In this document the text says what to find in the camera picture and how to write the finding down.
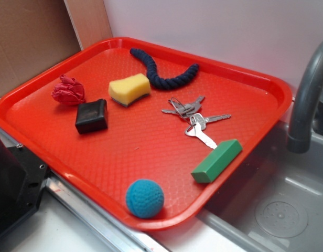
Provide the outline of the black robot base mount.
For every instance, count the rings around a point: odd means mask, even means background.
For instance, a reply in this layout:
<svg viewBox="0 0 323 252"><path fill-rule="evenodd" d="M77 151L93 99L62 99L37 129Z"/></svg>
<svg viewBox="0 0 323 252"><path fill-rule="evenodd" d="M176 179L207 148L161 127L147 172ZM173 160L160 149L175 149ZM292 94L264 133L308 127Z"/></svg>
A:
<svg viewBox="0 0 323 252"><path fill-rule="evenodd" d="M0 239L38 211L48 174L31 150L0 139Z"/></svg>

